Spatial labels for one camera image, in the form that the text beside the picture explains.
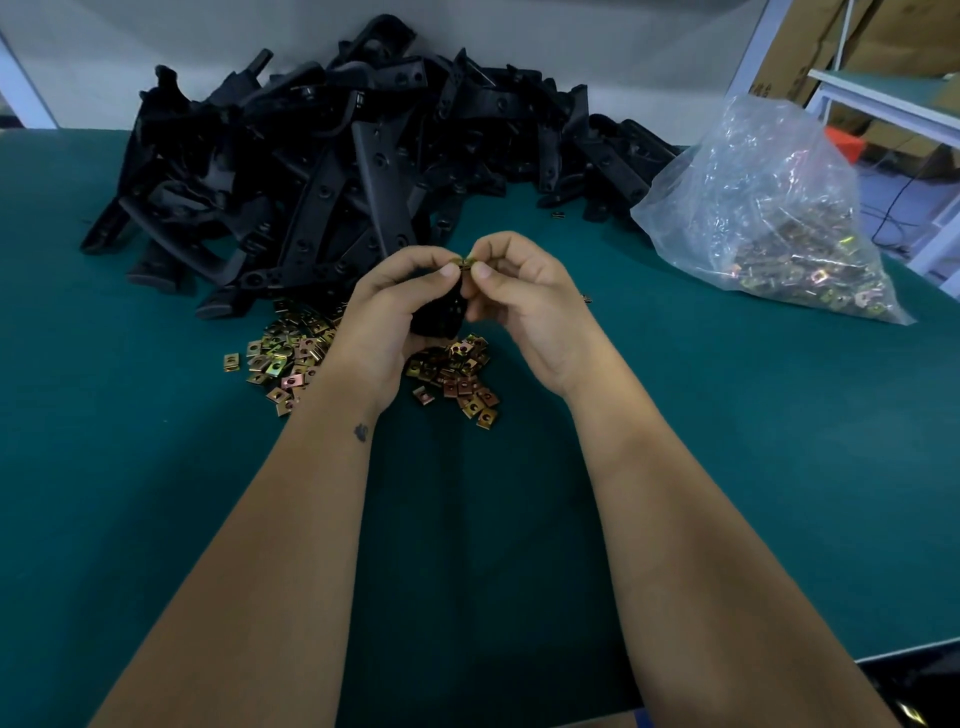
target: black cable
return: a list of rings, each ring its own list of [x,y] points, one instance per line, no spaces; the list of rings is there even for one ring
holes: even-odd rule
[[[936,157],[936,154],[933,153],[933,152],[931,152],[929,155],[927,155],[926,159],[924,159],[924,163],[921,164],[921,165],[920,165],[920,169],[917,170],[917,174],[915,174],[913,177],[911,177],[909,180],[907,180],[907,181],[906,181],[906,184],[905,184],[903,187],[900,188],[900,192],[897,193],[897,197],[895,197],[895,198],[894,198],[894,201],[893,201],[892,203],[890,203],[890,206],[889,206],[889,207],[887,207],[887,211],[886,211],[885,213],[883,213],[883,220],[880,222],[880,225],[879,225],[879,227],[877,227],[877,229],[876,229],[876,231],[874,232],[874,234],[871,235],[871,237],[870,237],[870,242],[874,243],[875,245],[877,244],[877,243],[876,243],[876,237],[880,234],[880,231],[883,230],[883,226],[887,224],[887,221],[890,220],[890,214],[891,214],[891,212],[893,212],[894,205],[897,204],[897,200],[900,199],[900,195],[902,195],[904,192],[906,192],[906,188],[909,187],[911,184],[913,184],[913,183],[920,177],[920,175],[924,173],[924,170],[926,169],[926,166],[933,160],[934,157]]]

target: hand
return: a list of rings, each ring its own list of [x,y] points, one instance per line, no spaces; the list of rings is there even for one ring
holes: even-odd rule
[[[540,383],[568,398],[590,376],[594,350],[607,342],[570,274],[516,232],[480,238],[470,257],[478,262],[464,279],[467,320],[502,324]]]
[[[410,332],[413,313],[460,280],[460,258],[444,248],[412,245],[394,253],[362,277],[344,312],[321,376],[350,382],[374,398],[376,414],[396,397],[403,363],[414,352],[448,341]],[[421,269],[437,269],[409,279]]]

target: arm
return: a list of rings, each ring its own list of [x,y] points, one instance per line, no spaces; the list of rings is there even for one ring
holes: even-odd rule
[[[569,274],[481,238],[471,319],[495,318],[566,400],[637,685],[664,726],[896,726],[773,554],[660,416]],[[571,340],[567,331],[582,332]]]
[[[411,247],[357,283],[337,339],[267,461],[164,610],[92,726],[333,726],[376,420],[413,311],[459,279]]]

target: right hand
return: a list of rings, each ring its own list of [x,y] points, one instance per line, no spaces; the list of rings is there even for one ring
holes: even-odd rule
[[[502,324],[540,383],[568,399],[607,342],[570,274],[516,232],[480,238],[470,257],[477,262],[464,276],[467,320]]]

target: plastic bag of metal clips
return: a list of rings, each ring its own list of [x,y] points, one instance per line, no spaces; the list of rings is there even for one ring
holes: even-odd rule
[[[631,215],[660,257],[719,288],[911,324],[858,211],[856,172],[814,116],[737,96]]]

